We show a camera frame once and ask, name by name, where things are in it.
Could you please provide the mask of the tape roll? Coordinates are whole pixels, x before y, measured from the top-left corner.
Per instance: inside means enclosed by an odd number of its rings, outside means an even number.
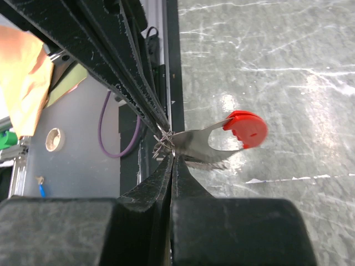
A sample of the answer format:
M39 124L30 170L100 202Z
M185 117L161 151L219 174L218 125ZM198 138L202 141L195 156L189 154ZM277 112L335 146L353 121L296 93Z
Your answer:
M48 152L57 152L61 150L65 143L65 133L57 127L51 129L45 140L45 147Z

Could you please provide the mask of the aluminium rail frame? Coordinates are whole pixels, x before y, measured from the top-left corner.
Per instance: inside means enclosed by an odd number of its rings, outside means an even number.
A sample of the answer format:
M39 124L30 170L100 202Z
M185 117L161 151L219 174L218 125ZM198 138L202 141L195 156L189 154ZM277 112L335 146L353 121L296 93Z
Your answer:
M17 144L1 151L1 163L13 161L8 198L23 196L30 140L30 136L22 137Z

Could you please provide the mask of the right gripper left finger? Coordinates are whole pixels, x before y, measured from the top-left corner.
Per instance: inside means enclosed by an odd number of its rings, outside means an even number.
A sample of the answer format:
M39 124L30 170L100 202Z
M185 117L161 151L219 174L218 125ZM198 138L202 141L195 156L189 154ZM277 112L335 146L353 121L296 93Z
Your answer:
M118 198L12 197L1 204L2 265L170 265L174 159Z

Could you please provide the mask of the red and silver key organizer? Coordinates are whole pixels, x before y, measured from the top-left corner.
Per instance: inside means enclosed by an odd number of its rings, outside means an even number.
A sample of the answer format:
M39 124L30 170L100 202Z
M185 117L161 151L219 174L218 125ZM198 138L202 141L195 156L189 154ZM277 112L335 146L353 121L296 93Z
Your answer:
M228 159L242 150L259 147L268 135L266 122L258 115L235 110L227 118L203 129L162 131L155 136L153 159L180 155L187 166L200 170L226 170Z

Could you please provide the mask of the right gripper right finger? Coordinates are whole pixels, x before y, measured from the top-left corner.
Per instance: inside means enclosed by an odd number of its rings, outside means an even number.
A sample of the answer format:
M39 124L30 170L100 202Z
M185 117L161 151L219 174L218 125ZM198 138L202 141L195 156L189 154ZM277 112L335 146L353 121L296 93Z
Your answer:
M216 198L174 160L173 265L316 265L306 225L282 198Z

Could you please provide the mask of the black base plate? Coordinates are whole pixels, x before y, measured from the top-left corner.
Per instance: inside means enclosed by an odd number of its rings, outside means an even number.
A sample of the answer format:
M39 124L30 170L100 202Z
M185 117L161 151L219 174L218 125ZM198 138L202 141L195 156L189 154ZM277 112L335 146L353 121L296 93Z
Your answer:
M182 92L179 17L177 1L141 1L148 27L145 39L157 34L160 42L160 65L153 77L158 98L168 116L172 131L185 129ZM152 174L164 154L153 158L156 145L153 133L140 124L140 134L131 152L120 159L120 194L130 191Z

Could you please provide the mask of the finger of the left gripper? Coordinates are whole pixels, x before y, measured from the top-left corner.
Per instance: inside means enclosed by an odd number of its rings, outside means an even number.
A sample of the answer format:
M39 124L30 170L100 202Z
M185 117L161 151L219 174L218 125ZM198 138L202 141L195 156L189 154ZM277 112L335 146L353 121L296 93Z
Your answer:
M67 52L97 81L122 97L153 133L159 134L163 129L153 127L152 122L142 117L146 112L136 103L138 97L127 91L127 79L90 24L88 16L80 9L79 2L7 0L1 2L1 14L20 29L33 33L50 47ZM148 49L141 35L148 25L143 6L139 1L123 2L131 9L130 12L125 12L127 18L135 18L131 32L138 34L135 44L139 46L144 75L152 83L155 93Z
M127 91L138 97L136 103L146 112L142 117L153 127L168 130L168 119L144 75L139 46L135 44L138 34L131 32L135 18L128 19L125 14L130 7L123 1L80 1L79 6L127 79Z

